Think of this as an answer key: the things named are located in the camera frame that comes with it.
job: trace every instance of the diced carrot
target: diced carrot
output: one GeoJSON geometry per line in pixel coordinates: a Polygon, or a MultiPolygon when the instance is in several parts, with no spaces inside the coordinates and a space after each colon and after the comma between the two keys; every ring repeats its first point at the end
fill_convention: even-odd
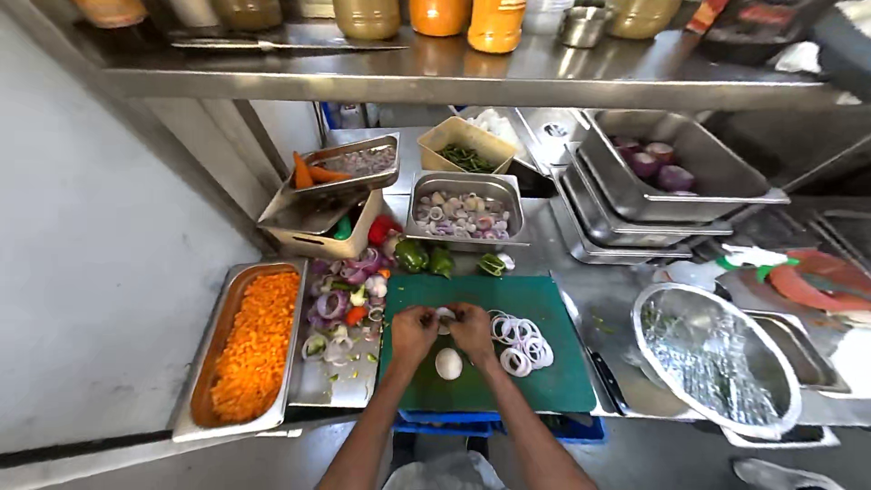
{"type": "Polygon", "coordinates": [[[345,174],[343,172],[333,172],[332,170],[327,170],[323,167],[316,167],[314,165],[308,168],[308,173],[312,176],[312,179],[318,183],[333,182],[336,180],[345,180],[351,178],[351,174],[345,174]]]}
{"type": "Polygon", "coordinates": [[[312,176],[308,172],[308,165],[306,165],[306,161],[303,160],[297,152],[294,152],[294,164],[296,165],[296,175],[294,180],[296,188],[304,189],[313,186],[314,180],[312,180],[312,176]]]}

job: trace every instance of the green bell pepper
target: green bell pepper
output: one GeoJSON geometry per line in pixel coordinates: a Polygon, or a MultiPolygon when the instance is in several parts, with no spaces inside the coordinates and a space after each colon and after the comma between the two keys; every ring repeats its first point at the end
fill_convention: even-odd
{"type": "Polygon", "coordinates": [[[429,265],[429,254],[417,240],[403,240],[393,253],[396,262],[411,274],[417,274],[429,265]]]}
{"type": "Polygon", "coordinates": [[[437,276],[445,276],[450,279],[450,273],[454,271],[454,257],[444,247],[436,247],[429,255],[429,272],[437,276]]]}
{"type": "Polygon", "coordinates": [[[505,262],[493,254],[484,254],[481,260],[478,261],[478,267],[483,269],[487,274],[501,276],[502,271],[505,270],[505,262]]]}

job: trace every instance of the knife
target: knife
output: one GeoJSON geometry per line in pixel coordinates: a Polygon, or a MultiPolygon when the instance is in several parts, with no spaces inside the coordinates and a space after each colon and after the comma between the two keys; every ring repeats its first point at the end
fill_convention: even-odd
{"type": "MultiPolygon", "coordinates": [[[[569,318],[571,318],[571,322],[575,326],[575,331],[578,333],[578,335],[580,335],[582,317],[580,312],[577,310],[577,305],[575,304],[575,301],[571,299],[569,293],[565,291],[560,276],[556,271],[552,270],[550,272],[550,277],[557,285],[559,297],[563,300],[563,305],[565,305],[565,310],[569,313],[569,318]]],[[[599,379],[602,380],[602,385],[604,386],[605,391],[608,393],[608,396],[611,399],[611,403],[614,405],[614,409],[620,415],[625,416],[627,413],[630,413],[631,408],[626,403],[626,398],[624,398],[623,392],[620,391],[620,386],[617,384],[617,379],[614,377],[614,373],[611,372],[611,369],[604,361],[602,355],[598,352],[595,352],[586,344],[584,344],[584,351],[586,351],[587,355],[590,357],[590,362],[593,365],[593,369],[596,370],[599,379]]]]}

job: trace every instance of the plastic crate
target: plastic crate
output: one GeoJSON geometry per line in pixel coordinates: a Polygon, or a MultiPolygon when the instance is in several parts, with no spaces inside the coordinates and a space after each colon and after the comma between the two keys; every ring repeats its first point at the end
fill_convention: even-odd
{"type": "Polygon", "coordinates": [[[417,434],[441,434],[455,436],[476,436],[488,438],[493,435],[492,422],[467,422],[462,424],[420,424],[407,422],[397,417],[393,423],[393,430],[398,432],[414,432],[417,434]]]}
{"type": "MultiPolygon", "coordinates": [[[[588,427],[576,420],[563,417],[564,426],[555,430],[551,427],[550,431],[558,441],[566,444],[604,444],[608,437],[605,433],[604,422],[600,417],[593,417],[593,425],[588,427]]],[[[502,422],[493,422],[493,428],[503,434],[508,434],[505,430],[505,425],[502,422]]]]}
{"type": "Polygon", "coordinates": [[[502,420],[499,412],[427,412],[423,410],[400,410],[400,417],[406,422],[417,423],[457,423],[498,422],[502,420]]]}

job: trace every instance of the white wall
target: white wall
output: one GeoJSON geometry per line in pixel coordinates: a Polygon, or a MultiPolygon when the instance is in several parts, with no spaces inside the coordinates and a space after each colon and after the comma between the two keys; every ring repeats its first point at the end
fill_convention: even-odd
{"type": "Polygon", "coordinates": [[[164,429],[259,253],[0,13],[0,453],[164,429]]]}

